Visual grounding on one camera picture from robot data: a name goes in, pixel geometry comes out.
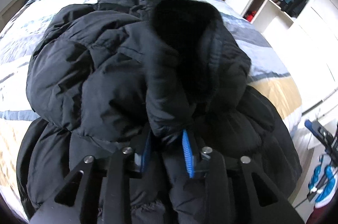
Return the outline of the right hand blue white glove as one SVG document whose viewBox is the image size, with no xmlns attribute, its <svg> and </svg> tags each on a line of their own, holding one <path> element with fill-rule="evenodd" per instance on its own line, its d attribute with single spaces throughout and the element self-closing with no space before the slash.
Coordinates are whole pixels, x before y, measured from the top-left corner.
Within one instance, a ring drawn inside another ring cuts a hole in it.
<svg viewBox="0 0 338 224">
<path fill-rule="evenodd" d="M 319 156 L 319 164 L 313 170 L 308 189 L 308 200 L 314 200 L 314 208 L 322 208 L 331 202 L 337 189 L 337 167 L 329 155 Z"/>
</svg>

